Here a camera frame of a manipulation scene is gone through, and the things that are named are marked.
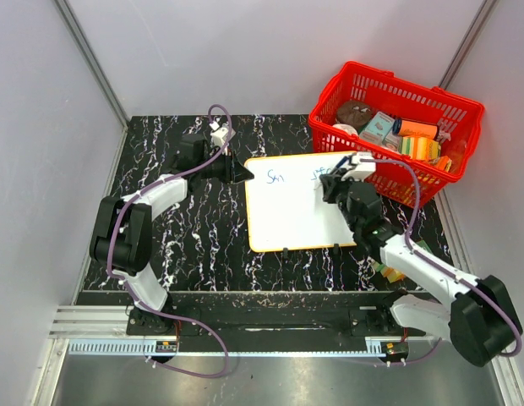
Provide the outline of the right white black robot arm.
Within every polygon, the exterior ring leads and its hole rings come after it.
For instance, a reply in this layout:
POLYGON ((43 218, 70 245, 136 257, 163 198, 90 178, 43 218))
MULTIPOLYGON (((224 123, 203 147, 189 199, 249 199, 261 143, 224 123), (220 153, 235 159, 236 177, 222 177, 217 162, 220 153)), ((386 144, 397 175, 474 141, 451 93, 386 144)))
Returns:
POLYGON ((394 335, 403 327, 426 332, 451 343, 478 367, 497 356, 521 352, 523 330, 501 280, 462 272, 414 243, 408 232, 382 216, 381 199, 372 184, 346 178, 341 169, 319 180, 323 202, 338 207, 357 247, 433 296, 425 300, 392 294, 388 306, 375 316, 381 332, 394 335))

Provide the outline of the white blue whiteboard marker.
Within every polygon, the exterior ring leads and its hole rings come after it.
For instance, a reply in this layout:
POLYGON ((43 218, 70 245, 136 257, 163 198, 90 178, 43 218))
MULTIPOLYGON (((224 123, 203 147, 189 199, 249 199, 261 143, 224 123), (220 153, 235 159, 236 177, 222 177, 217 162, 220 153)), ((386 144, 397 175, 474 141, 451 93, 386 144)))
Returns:
POLYGON ((323 175, 329 175, 335 173, 338 169, 340 169, 344 164, 347 163, 349 160, 349 156, 344 156, 334 167, 327 168, 324 173, 320 173, 318 183, 314 187, 315 189, 318 189, 322 185, 321 178, 323 175))

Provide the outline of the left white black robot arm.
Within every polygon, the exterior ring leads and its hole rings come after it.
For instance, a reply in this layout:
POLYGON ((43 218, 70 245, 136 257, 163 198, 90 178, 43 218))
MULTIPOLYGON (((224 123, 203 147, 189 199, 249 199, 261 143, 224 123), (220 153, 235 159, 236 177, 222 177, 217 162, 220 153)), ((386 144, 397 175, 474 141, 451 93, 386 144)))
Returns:
POLYGON ((148 311, 145 325, 156 334, 171 331, 175 315, 165 308, 167 291, 150 265, 153 221, 187 199, 203 180, 241 184, 254 179, 228 148, 232 136, 231 130, 218 129, 210 140, 202 134, 183 137, 156 181, 131 195, 107 196, 99 205, 90 258, 127 286, 135 306, 148 311))

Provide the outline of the yellow framed whiteboard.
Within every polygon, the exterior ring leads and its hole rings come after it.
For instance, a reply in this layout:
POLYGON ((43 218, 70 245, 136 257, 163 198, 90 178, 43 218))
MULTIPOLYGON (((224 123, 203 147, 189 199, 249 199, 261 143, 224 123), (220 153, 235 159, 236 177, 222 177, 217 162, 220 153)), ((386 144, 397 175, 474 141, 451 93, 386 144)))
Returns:
POLYGON ((319 176, 346 152, 250 158, 245 183, 249 247, 256 253, 353 246, 339 208, 323 202, 319 176))

